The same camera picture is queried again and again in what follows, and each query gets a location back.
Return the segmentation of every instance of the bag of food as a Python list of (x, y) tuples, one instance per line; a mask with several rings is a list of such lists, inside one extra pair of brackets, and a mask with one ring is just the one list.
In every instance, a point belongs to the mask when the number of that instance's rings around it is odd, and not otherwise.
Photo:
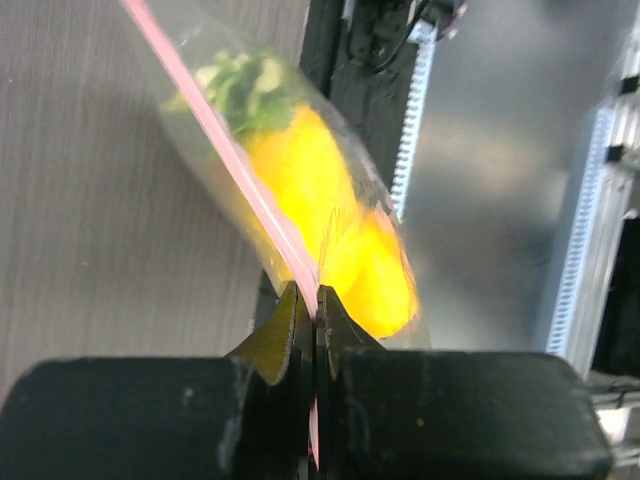
[(314, 314), (318, 284), (332, 286), (376, 338), (419, 325), (388, 191), (331, 104), (196, 1), (121, 4), (168, 135), (276, 291), (295, 280)]

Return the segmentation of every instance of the white toothed strip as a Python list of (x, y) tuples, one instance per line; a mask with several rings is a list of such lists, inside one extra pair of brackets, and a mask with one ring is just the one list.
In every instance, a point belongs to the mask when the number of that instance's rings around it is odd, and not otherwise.
[(398, 220), (402, 221), (411, 180), (411, 171), (415, 161), (418, 136), (422, 111), (427, 96), (431, 65), (436, 44), (436, 29), (428, 23), (418, 22), (409, 36), (409, 42), (418, 45), (411, 84), (409, 86), (409, 98), (400, 136), (400, 146), (396, 157), (396, 167), (391, 183), (391, 200), (396, 209)]

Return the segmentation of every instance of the yellow object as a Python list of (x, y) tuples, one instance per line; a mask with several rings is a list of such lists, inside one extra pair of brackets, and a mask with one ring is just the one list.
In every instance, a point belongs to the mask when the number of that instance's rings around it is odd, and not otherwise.
[[(401, 244), (381, 210), (358, 203), (324, 120), (299, 105), (289, 128), (253, 133), (243, 144), (256, 175), (319, 263), (320, 282), (336, 290), (351, 318), (377, 338), (407, 325), (419, 302)], [(258, 243), (272, 281), (290, 280), (270, 242)]]

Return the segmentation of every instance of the wire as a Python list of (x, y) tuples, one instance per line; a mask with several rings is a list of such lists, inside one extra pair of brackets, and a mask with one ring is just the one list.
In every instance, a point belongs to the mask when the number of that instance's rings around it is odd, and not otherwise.
[(422, 0), (422, 2), (420, 2), (420, 4), (416, 7), (415, 13), (413, 14), (413, 18), (411, 19), (411, 21), (409, 22), (409, 25), (407, 25), (407, 28), (402, 34), (402, 38), (400, 38), (398, 43), (396, 43), (396, 46), (393, 47), (393, 50), (391, 51), (389, 56), (371, 69), (374, 74), (385, 72), (391, 66), (391, 64), (396, 61), (396, 59), (398, 58), (398, 55), (400, 54), (400, 50), (402, 50), (402, 47), (404, 47), (404, 44), (407, 43), (407, 40), (409, 39), (411, 32), (413, 32), (413, 29), (416, 28), (416, 25), (420, 21), (422, 14), (425, 12), (425, 10), (427, 9), (430, 3), (431, 3), (431, 0)]

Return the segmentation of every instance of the wood grain surface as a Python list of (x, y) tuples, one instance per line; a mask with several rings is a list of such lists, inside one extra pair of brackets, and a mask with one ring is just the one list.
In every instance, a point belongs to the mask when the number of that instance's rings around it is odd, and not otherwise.
[[(0, 0), (0, 394), (42, 359), (217, 355), (249, 328), (257, 260), (163, 134), (115, 1)], [(308, 0), (206, 1), (299, 57)]]

